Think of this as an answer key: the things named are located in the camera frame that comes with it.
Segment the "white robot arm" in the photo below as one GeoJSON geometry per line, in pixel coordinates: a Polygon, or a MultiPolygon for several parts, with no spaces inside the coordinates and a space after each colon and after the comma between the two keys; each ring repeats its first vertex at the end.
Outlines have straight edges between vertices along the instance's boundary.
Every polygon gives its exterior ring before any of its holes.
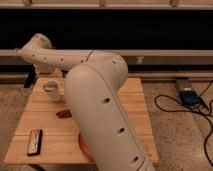
{"type": "Polygon", "coordinates": [[[128,66],[120,55],[56,50],[39,33],[18,54],[29,63],[67,72],[66,102],[99,171],[155,171],[117,96],[128,78],[128,66]]]}

